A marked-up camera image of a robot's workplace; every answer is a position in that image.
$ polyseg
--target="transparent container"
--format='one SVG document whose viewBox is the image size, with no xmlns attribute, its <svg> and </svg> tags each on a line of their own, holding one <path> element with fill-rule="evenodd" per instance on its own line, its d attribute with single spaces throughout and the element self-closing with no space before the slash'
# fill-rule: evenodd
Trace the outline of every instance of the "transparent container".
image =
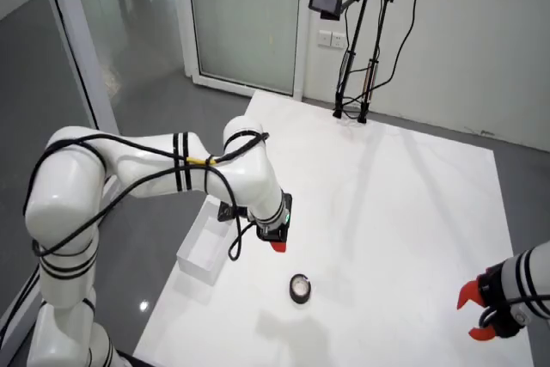
<svg viewBox="0 0 550 367">
<path fill-rule="evenodd" d="M 233 221 L 217 221 L 220 201 L 208 196 L 177 253 L 180 270 L 214 285 L 228 259 L 228 249 L 236 238 Z"/>
</svg>

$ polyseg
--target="black cable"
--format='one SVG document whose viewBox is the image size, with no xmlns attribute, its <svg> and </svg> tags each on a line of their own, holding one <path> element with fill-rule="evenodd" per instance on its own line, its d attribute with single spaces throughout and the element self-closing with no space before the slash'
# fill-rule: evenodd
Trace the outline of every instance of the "black cable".
<svg viewBox="0 0 550 367">
<path fill-rule="evenodd" d="M 258 137 L 255 137 L 255 138 L 251 139 L 250 141 L 248 141 L 241 148 L 239 148 L 239 149 L 237 149 L 233 152 L 230 152 L 229 154 L 225 154 L 224 156 L 220 156 L 220 157 L 216 158 L 215 161 L 216 161 L 216 163 L 219 163 L 219 162 L 226 162 L 226 161 L 230 161 L 232 159 L 235 159 L 237 156 L 239 156 L 239 155 L 245 153 L 246 151 L 250 150 L 251 148 L 253 148 L 260 141 L 265 141 L 268 137 L 269 137 L 269 134 L 262 133 Z M 62 149 L 66 148 L 70 145 L 73 145 L 73 144 L 74 145 L 82 145 L 84 142 L 89 141 L 89 140 L 93 140 L 93 139 L 113 140 L 113 141 L 116 141 L 116 142 L 119 142 L 119 143 L 122 143 L 122 144 L 125 144 L 125 145 L 128 145 L 128 146 L 131 146 L 133 148 L 136 148 L 136 149 L 139 149 L 139 150 L 145 150 L 147 152 L 154 153 L 154 154 L 157 154 L 157 155 L 166 156 L 166 157 L 173 158 L 173 159 L 181 159 L 181 160 L 185 159 L 184 156 L 177 156 L 174 153 L 166 152 L 166 151 L 163 151 L 163 150 L 158 150 L 156 148 L 144 146 L 144 145 L 141 145 L 141 144 L 136 144 L 136 143 L 133 143 L 132 141 L 129 141 L 129 140 L 126 140 L 126 139 L 123 139 L 123 138 L 120 138 L 120 137 L 116 137 L 116 136 L 113 136 L 113 135 L 103 134 L 103 133 L 97 133 L 97 134 L 94 134 L 94 135 L 89 135 L 87 137 L 81 137 L 81 138 L 62 139 L 62 140 L 57 141 L 57 142 L 53 143 L 52 145 L 50 145 L 45 150 L 45 152 L 42 154 L 40 159 L 37 161 L 36 165 L 34 166 L 34 169 L 31 173 L 31 177 L 30 177 L 29 183 L 28 183 L 27 196 L 25 198 L 25 203 L 24 203 L 24 206 L 23 206 L 23 215 L 25 214 L 25 211 L 27 209 L 28 200 L 30 198 L 30 194 L 32 192 L 33 185 L 34 185 L 34 180 L 36 178 L 36 175 L 38 173 L 40 165 L 47 159 L 47 157 L 53 155 L 54 153 L 58 152 L 59 150 L 62 150 Z M 229 182 L 227 181 L 225 176 L 219 170 L 213 168 L 210 165 L 210 163 L 208 165 L 187 164 L 187 165 L 182 165 L 182 166 L 178 166 L 178 167 L 167 168 L 163 171 L 159 171 L 157 173 L 144 176 L 140 180 L 136 180 L 135 182 L 131 183 L 127 188 L 125 188 L 122 191 L 122 193 L 120 193 L 115 199 L 113 199 L 105 208 L 103 208 L 103 210 L 99 211 L 95 216 L 91 217 L 86 223 L 84 223 L 83 225 L 78 227 L 75 231 L 73 231 L 71 234 L 66 236 L 63 240 L 61 240 L 60 242 L 55 244 L 53 247 L 46 248 L 46 249 L 41 248 L 39 243 L 36 240 L 33 240 L 33 251 L 34 251 L 34 253 L 38 257 L 45 257 L 49 254 L 55 253 L 60 248 L 62 248 L 64 245 L 66 245 L 68 242 L 74 240 L 84 230 L 86 230 L 90 225 L 93 225 L 100 218 L 106 216 L 110 211 L 113 210 L 113 208 L 116 206 L 116 204 L 118 204 L 126 195 L 128 195 L 128 193 L 130 193 L 136 187 L 144 184 L 145 182 L 148 182 L 150 180 L 154 180 L 156 178 L 159 178 L 159 177 L 167 175 L 167 174 L 174 174 L 174 173 L 177 173 L 177 172 L 182 172 L 182 171 L 192 170 L 192 169 L 204 169 L 205 170 L 205 176 L 207 175 L 208 172 L 212 172 L 213 174 L 217 175 L 220 178 L 220 180 L 222 181 L 222 183 L 225 185 L 225 188 L 226 188 L 226 190 L 228 192 L 228 195 L 229 195 L 229 198 L 231 200 L 232 210 L 233 210 L 233 214 L 236 218 L 236 226 L 237 226 L 237 237 L 235 238 L 235 240 L 231 244 L 230 249 L 228 250 L 228 256 L 233 261 L 238 260 L 240 255 L 241 255 L 242 235 L 247 231 L 248 228 L 252 227 L 252 225 L 254 225 L 254 223 L 250 223 L 244 230 L 241 230 L 241 220 L 236 215 L 237 203 L 236 203 L 236 199 L 235 199 L 235 194 L 233 193 L 233 190 L 231 189 L 231 185 L 229 184 Z M 235 255 L 232 255 L 231 250 L 235 247 L 235 245 L 237 246 L 237 252 L 236 252 Z M 25 283 L 23 289 L 21 290 L 21 293 L 19 294 L 19 296 L 15 300 L 14 306 L 13 306 L 12 310 L 9 312 L 9 316 L 8 316 L 8 319 L 6 320 L 5 325 L 0 330 L 0 348 L 2 348 L 3 340 L 4 340 L 4 337 L 7 333 L 7 331 L 8 331 L 9 324 L 13 321 L 15 315 L 21 309 L 21 306 L 23 305 L 25 300 L 27 300 L 28 295 L 30 294 L 30 292 L 33 290 L 33 288 L 37 285 L 37 283 L 39 281 L 38 270 L 39 270 L 39 266 L 36 266 L 36 268 L 33 271 L 33 274 L 28 279 L 28 281 Z"/>
<path fill-rule="evenodd" d="M 350 31 L 347 27 L 347 11 L 349 9 L 346 9 L 344 12 L 344 19 L 345 19 L 345 41 L 347 42 L 347 46 L 345 47 L 345 51 L 347 52 L 350 48 Z"/>
<path fill-rule="evenodd" d="M 480 322 L 479 322 L 480 328 L 489 327 L 489 325 L 491 325 L 492 319 L 495 316 L 495 313 L 499 309 L 506 309 L 514 304 L 531 303 L 533 301 L 550 301 L 550 294 L 543 294 L 540 296 L 525 296 L 525 297 L 511 298 L 510 300 L 505 300 L 500 303 L 490 305 L 483 311 L 483 313 L 481 313 Z"/>
<path fill-rule="evenodd" d="M 382 8 L 383 8 L 383 0 L 380 0 L 380 10 L 378 11 L 378 29 L 377 29 L 377 33 L 376 33 L 376 37 L 378 36 L 378 32 L 380 32 L 382 30 L 381 28 L 381 25 L 380 25 L 380 20 L 382 19 Z M 378 43 L 377 45 L 377 49 L 376 49 L 376 60 L 378 60 L 380 58 L 380 43 Z"/>
<path fill-rule="evenodd" d="M 23 303 L 27 300 L 28 295 L 31 293 L 33 288 L 38 283 L 38 280 L 39 280 L 38 270 L 39 270 L 39 266 L 36 266 L 34 268 L 33 273 L 31 274 L 31 276 L 23 286 L 23 289 L 19 293 L 19 296 L 15 300 L 14 306 L 9 312 L 9 315 L 8 315 L 8 318 L 6 319 L 5 324 L 3 325 L 2 329 L 0 329 L 0 350 L 2 349 L 4 338 L 6 336 L 6 333 L 8 332 L 9 324 L 13 321 L 13 319 L 21 309 L 21 306 L 23 305 Z"/>
<path fill-rule="evenodd" d="M 253 225 L 255 225 L 256 223 L 249 223 L 246 227 L 244 227 L 244 229 L 242 230 L 241 232 L 241 237 L 248 231 L 248 229 L 250 229 Z M 229 257 L 231 258 L 231 251 L 233 250 L 233 248 L 235 247 L 236 243 L 237 243 L 237 240 L 239 238 L 235 238 L 233 240 L 233 242 L 231 242 L 231 245 L 229 246 Z"/>
<path fill-rule="evenodd" d="M 378 85 L 376 85 L 372 90 L 375 90 L 375 89 L 378 89 L 378 88 L 381 88 L 382 86 L 384 85 L 387 85 L 388 83 L 391 82 L 391 80 L 394 78 L 394 75 L 395 75 L 395 71 L 397 69 L 397 62 L 399 61 L 399 56 L 401 55 L 401 51 L 403 50 L 403 46 L 405 45 L 405 42 L 406 40 L 408 39 L 409 35 L 411 34 L 411 32 L 413 31 L 413 27 L 414 27 L 414 20 L 416 18 L 416 3 L 417 3 L 418 0 L 414 0 L 412 2 L 412 21 L 411 21 L 411 27 L 409 27 L 409 30 L 408 32 L 406 33 L 405 35 L 405 38 L 403 39 L 403 41 L 401 42 L 401 46 L 399 46 L 399 50 L 397 51 L 397 56 L 395 57 L 395 62 L 394 62 L 394 68 L 392 69 L 392 74 L 391 76 L 389 77 L 389 79 L 385 82 L 382 82 Z"/>
<path fill-rule="evenodd" d="M 220 157 L 216 158 L 215 161 L 216 161 L 216 163 L 219 163 L 219 162 L 226 162 L 226 161 L 230 161 L 232 159 L 235 159 L 237 156 L 239 156 L 239 155 L 245 153 L 246 151 L 250 150 L 256 144 L 258 144 L 261 141 L 264 141 L 268 137 L 269 137 L 269 134 L 262 133 L 258 137 L 255 137 L 255 138 L 249 140 L 246 144 L 244 144 L 242 147 L 238 148 L 237 150 L 235 150 L 233 152 L 230 152 L 229 154 L 225 154 L 223 156 L 220 156 Z M 150 148 L 148 146 L 133 143 L 132 141 L 128 141 L 124 138 L 120 138 L 120 137 L 116 137 L 116 136 L 108 135 L 108 134 L 104 134 L 104 133 L 88 135 L 87 137 L 74 138 L 74 139 L 63 139 L 63 140 L 57 141 L 57 142 L 53 143 L 52 145 L 50 145 L 46 149 L 46 151 L 44 152 L 44 154 L 42 154 L 42 156 L 40 157 L 37 164 L 34 166 L 34 169 L 33 169 L 33 172 L 31 173 L 31 178 L 30 178 L 29 184 L 28 184 L 27 197 L 26 197 L 25 205 L 23 207 L 24 208 L 23 213 L 27 209 L 28 199 L 30 197 L 30 193 L 32 191 L 33 184 L 34 184 L 34 179 L 36 178 L 36 174 L 38 173 L 38 169 L 40 167 L 40 164 L 48 156 L 52 155 L 53 153 L 55 153 L 55 152 L 57 152 L 57 151 L 59 151 L 63 148 L 66 148 L 66 147 L 68 147 L 72 144 L 81 144 L 82 142 L 86 142 L 86 141 L 93 140 L 93 139 L 109 139 L 109 140 L 113 140 L 113 141 L 116 141 L 116 142 L 119 142 L 119 143 L 122 143 L 122 144 L 126 144 L 128 146 L 133 147 L 133 148 L 137 148 L 137 149 L 145 150 L 145 151 L 155 153 L 155 154 L 158 154 L 158 155 L 166 156 L 168 158 L 172 158 L 172 159 L 182 159 L 183 158 L 183 156 L 176 156 L 175 154 L 173 154 L 171 152 L 158 150 L 156 148 Z M 124 198 L 128 193 L 130 193 L 133 189 L 135 189 L 139 185 L 142 185 L 145 182 L 148 182 L 150 180 L 154 180 L 155 178 L 159 178 L 159 177 L 167 175 L 167 174 L 173 174 L 173 173 L 176 173 L 176 172 L 192 170 L 192 169 L 208 169 L 208 168 L 205 165 L 187 164 L 187 165 L 182 165 L 182 166 L 179 166 L 179 167 L 168 168 L 168 169 L 165 169 L 163 171 L 159 171 L 157 173 L 144 176 L 140 180 L 137 180 L 137 181 L 133 182 L 132 184 L 130 184 L 127 188 L 124 189 L 124 191 L 122 193 L 120 193 L 113 201 L 111 201 L 111 203 L 109 203 L 109 205 L 107 205 L 103 210 L 98 212 L 95 216 L 91 217 L 83 225 L 78 227 L 75 231 L 73 231 L 71 234 L 66 236 L 63 240 L 61 240 L 60 242 L 55 244 L 53 247 L 50 247 L 48 249 L 40 249 L 40 245 L 38 244 L 38 242 L 33 240 L 33 251 L 34 251 L 34 253 L 38 257 L 45 257 L 49 254 L 55 253 L 60 248 L 65 246 L 68 242 L 71 242 L 72 240 L 74 240 L 84 230 L 86 230 L 86 228 L 88 228 L 90 225 L 93 225 L 100 218 L 106 216 L 106 214 L 108 214 L 108 212 L 110 212 L 110 210 L 112 210 L 112 208 L 114 208 L 114 206 L 116 206 L 116 204 L 118 204 L 118 202 L 120 202 L 120 200 L 122 200 L 122 198 Z M 227 182 L 227 179 L 225 178 L 225 176 L 223 176 L 223 174 L 219 170 L 217 170 L 215 168 L 212 168 L 210 170 L 210 172 L 216 174 L 220 178 L 222 183 L 225 185 L 226 190 L 228 191 L 229 197 L 231 198 L 233 213 L 236 214 L 237 204 L 236 204 L 236 201 L 235 201 L 235 195 L 233 194 L 233 191 L 231 189 L 231 186 Z M 239 241 L 238 241 L 238 249 L 237 249 L 236 258 L 238 258 L 240 253 L 241 253 L 240 238 L 241 238 L 241 224 L 240 224 L 240 221 L 237 219 L 237 239 Z"/>
</svg>

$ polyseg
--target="white tabletop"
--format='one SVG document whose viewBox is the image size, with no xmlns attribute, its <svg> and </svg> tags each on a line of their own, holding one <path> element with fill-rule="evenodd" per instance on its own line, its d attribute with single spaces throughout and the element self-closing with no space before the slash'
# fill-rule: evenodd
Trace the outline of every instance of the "white tabletop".
<svg viewBox="0 0 550 367">
<path fill-rule="evenodd" d="M 491 151 L 257 92 L 247 116 L 294 202 L 287 252 L 253 232 L 214 287 L 177 265 L 135 355 L 176 366 L 533 365 L 527 332 L 480 343 L 461 286 L 512 255 Z M 312 296 L 300 306 L 289 281 Z"/>
</svg>

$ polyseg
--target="gray floor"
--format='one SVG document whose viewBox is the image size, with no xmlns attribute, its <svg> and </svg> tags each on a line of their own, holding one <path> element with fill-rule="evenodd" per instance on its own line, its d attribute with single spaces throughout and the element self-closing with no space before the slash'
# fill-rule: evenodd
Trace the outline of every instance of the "gray floor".
<svg viewBox="0 0 550 367">
<path fill-rule="evenodd" d="M 8 27 L 0 22 L 0 46 L 9 45 L 15 34 L 25 28 L 25 24 L 31 24 L 25 21 L 35 21 L 31 28 L 33 25 L 42 27 L 45 24 L 32 17 L 36 13 L 47 13 L 43 10 L 48 7 L 44 1 L 33 0 L 33 3 L 25 5 L 26 9 L 18 12 L 23 14 L 22 17 Z M 153 13 L 150 16 L 142 15 L 137 21 L 135 16 L 131 17 L 127 24 L 121 21 L 119 11 L 117 12 L 117 0 L 87 2 L 87 17 L 104 76 L 110 85 L 109 92 L 113 97 L 113 108 L 120 130 L 128 135 L 192 130 L 201 136 L 207 149 L 219 152 L 222 148 L 223 126 L 232 117 L 244 113 L 248 99 L 202 89 L 183 76 L 180 56 L 174 49 L 179 37 L 174 25 L 172 0 L 153 0 L 150 6 Z M 28 42 L 31 42 L 29 45 L 36 45 L 52 41 L 55 27 L 49 27 L 40 36 L 34 36 L 30 30 L 28 33 Z M 12 46 L 12 53 L 18 60 L 10 65 L 0 65 L 0 80 L 11 79 L 11 84 L 15 85 L 14 91 L 18 85 L 23 90 L 31 90 L 31 87 L 36 90 L 42 79 L 52 77 L 52 69 L 45 64 L 43 55 L 25 49 L 18 52 L 17 47 Z M 58 46 L 47 47 L 49 62 L 53 59 L 62 61 L 63 54 Z M 33 64 L 33 68 L 36 66 L 33 70 L 36 70 L 38 76 L 24 75 L 27 72 L 23 68 L 28 69 L 30 64 Z M 64 76 L 59 73 L 54 78 L 58 83 L 53 83 L 38 98 L 36 110 L 40 113 L 51 111 L 52 114 L 48 116 L 55 119 L 56 110 L 61 107 L 62 113 L 67 113 L 69 120 L 63 118 L 57 119 L 57 122 L 78 123 L 79 116 L 71 111 L 69 103 L 57 102 L 54 94 L 55 90 L 60 89 L 71 91 L 70 83 L 73 81 L 70 73 L 65 73 Z M 36 145 L 27 156 L 14 159 L 8 157 L 9 163 L 5 166 L 0 164 L 4 168 L 0 170 L 15 171 L 14 176 L 9 177 L 11 180 L 25 180 L 42 143 L 51 133 L 47 129 L 57 124 L 46 124 L 42 118 L 30 112 L 30 106 L 25 103 L 33 98 L 24 99 L 13 95 L 10 99 L 19 101 L 9 101 L 9 105 L 0 106 L 0 133 L 3 134 L 0 143 L 3 154 L 23 141 L 30 142 L 34 139 Z M 15 124 L 5 124 L 5 119 L 15 119 L 15 110 L 27 114 L 23 132 Z M 493 150 L 514 252 L 519 253 L 550 238 L 550 211 L 544 203 L 545 199 L 550 198 L 549 154 L 383 115 L 372 114 L 371 118 Z M 6 158 L 0 157 L 0 162 L 4 162 L 4 159 Z M 18 225 L 17 234 L 24 234 L 19 213 L 20 203 L 17 201 L 21 199 L 21 189 L 15 193 L 0 193 L 0 198 L 2 208 L 16 211 L 13 220 Z M 174 264 L 175 252 L 203 199 L 204 195 L 201 193 L 156 199 L 127 199 L 102 224 L 96 276 L 97 320 L 106 327 L 119 349 L 133 352 Z M 25 248 L 28 239 L 23 236 L 20 240 L 21 248 Z M 12 244 L 15 238 L 7 238 L 7 242 L 4 245 L 11 247 L 15 245 Z M 6 248 L 0 249 L 0 254 L 6 254 Z M 25 257 L 25 265 L 30 272 L 34 264 L 33 258 L 30 255 Z M 0 298 L 8 300 L 7 294 L 9 297 L 13 296 L 3 289 Z M 139 309 L 142 302 L 149 304 L 145 311 Z M 547 343 L 550 342 L 550 332 L 547 327 L 536 322 L 529 329 L 529 336 L 535 366 L 549 365 L 550 348 Z M 12 365 L 25 365 L 27 351 L 28 341 Z"/>
<path fill-rule="evenodd" d="M 0 314 L 36 265 L 21 208 L 48 138 L 89 125 L 48 0 L 0 21 Z"/>
</svg>

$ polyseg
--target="robotic arm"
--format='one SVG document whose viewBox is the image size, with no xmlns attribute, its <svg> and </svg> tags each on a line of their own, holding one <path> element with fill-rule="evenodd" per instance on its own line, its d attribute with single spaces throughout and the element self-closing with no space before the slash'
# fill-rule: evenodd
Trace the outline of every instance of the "robotic arm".
<svg viewBox="0 0 550 367">
<path fill-rule="evenodd" d="M 466 283 L 457 308 L 471 300 L 486 307 L 480 327 L 469 332 L 473 339 L 515 336 L 534 318 L 550 320 L 550 242 L 487 268 Z"/>
<path fill-rule="evenodd" d="M 95 218 L 101 214 L 103 187 L 110 175 L 135 197 L 199 190 L 239 210 L 247 207 L 258 237 L 283 252 L 291 196 L 277 182 L 265 138 L 259 123 L 237 117 L 223 131 L 224 155 L 214 157 L 191 132 L 146 138 L 98 135 L 82 127 L 56 132 L 48 144 L 55 150 L 46 150 L 47 156 L 39 161 L 25 209 L 27 230 L 40 258 L 45 300 L 28 365 L 129 365 L 94 323 L 99 245 Z M 233 217 L 236 211 L 230 211 Z"/>
</svg>

